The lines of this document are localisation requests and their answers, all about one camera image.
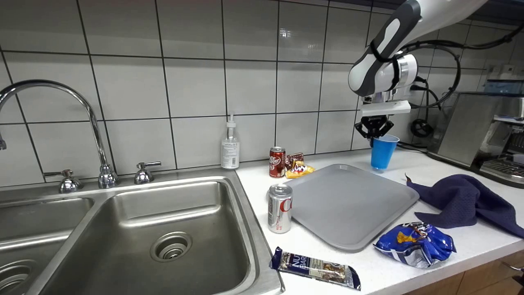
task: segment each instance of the blue cup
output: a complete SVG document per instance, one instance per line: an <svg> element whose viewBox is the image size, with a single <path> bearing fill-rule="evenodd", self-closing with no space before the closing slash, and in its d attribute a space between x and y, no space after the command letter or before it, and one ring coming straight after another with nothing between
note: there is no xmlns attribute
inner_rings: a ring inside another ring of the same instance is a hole
<svg viewBox="0 0 524 295"><path fill-rule="evenodd" d="M397 142L397 137L389 134L381 137L373 137L371 167L374 170L384 172L387 169L396 142Z"/></svg>

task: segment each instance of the blue chip bag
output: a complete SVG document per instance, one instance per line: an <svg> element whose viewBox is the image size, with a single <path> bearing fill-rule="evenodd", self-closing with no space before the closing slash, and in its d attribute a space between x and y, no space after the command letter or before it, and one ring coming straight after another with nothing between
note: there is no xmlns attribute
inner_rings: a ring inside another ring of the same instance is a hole
<svg viewBox="0 0 524 295"><path fill-rule="evenodd" d="M374 249L420 269L433 267L456 252L453 237L419 221L394 226L378 237Z"/></svg>

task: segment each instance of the blue cloth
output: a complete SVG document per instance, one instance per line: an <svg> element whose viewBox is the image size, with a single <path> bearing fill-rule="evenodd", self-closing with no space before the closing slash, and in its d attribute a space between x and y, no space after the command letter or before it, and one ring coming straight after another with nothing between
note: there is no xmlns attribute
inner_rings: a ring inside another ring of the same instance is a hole
<svg viewBox="0 0 524 295"><path fill-rule="evenodd" d="M440 214L414 213L423 223L456 228L474 224L477 216L502 231L524 237L524 229L515 223L514 206L469 175L450 175L432 187L414 183L407 177L405 185L414 188L420 200L441 210Z"/></svg>

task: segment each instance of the white countertop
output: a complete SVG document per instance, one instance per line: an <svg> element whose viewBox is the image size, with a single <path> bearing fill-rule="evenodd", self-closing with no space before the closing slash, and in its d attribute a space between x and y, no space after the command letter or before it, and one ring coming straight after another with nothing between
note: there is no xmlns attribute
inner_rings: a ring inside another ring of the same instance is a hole
<svg viewBox="0 0 524 295"><path fill-rule="evenodd" d="M350 164L363 170L371 170L368 165L368 151L358 152L343 152L332 155L315 155L306 157L306 164L314 169L320 169L330 164ZM524 193L518 188L507 187L489 178L479 177L476 173L466 172L463 169L433 160L417 151L396 151L391 160L387 172L378 173L381 177L391 178L394 182L404 183L409 175L412 182L422 185L432 185L437 180L451 175L451 173L468 173L481 180L492 191L504 196L509 203L515 206L517 223L524 226ZM302 278L291 273L281 273L286 293L288 295L302 295L302 293L405 293L419 287L428 285L432 282L441 280L445 277L459 273L471 267L486 264L489 260L504 257L507 254L524 249L524 242L518 237L509 236L507 232L486 224L477 219L473 226L441 229L450 234L455 241L456 252L450 259L428 270L414 269L404 264L399 264L389 257L378 254L373 246L366 246L360 252L342 252L337 250L307 229L296 224L284 234L273 234L266 228L266 200L265 193L271 183L286 182L286 178L271 178L268 177L266 164L245 164L237 170L237 175L242 180L247 198L255 211L255 216L261 226L265 239L271 249L279 246L286 252L296 252L328 262L348 264L351 265L361 282L361 291L343 288L338 285L317 282L312 278ZM415 221L414 211L437 211L430 205L417 201L410 206L391 228L397 223Z"/></svg>

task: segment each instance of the silver can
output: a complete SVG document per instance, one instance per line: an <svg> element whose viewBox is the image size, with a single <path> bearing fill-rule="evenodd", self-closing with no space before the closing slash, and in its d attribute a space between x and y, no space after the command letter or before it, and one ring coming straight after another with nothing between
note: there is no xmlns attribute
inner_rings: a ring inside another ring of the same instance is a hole
<svg viewBox="0 0 524 295"><path fill-rule="evenodd" d="M291 228L292 190L284 183L271 185L266 191L268 214L266 224L273 232L286 232Z"/></svg>

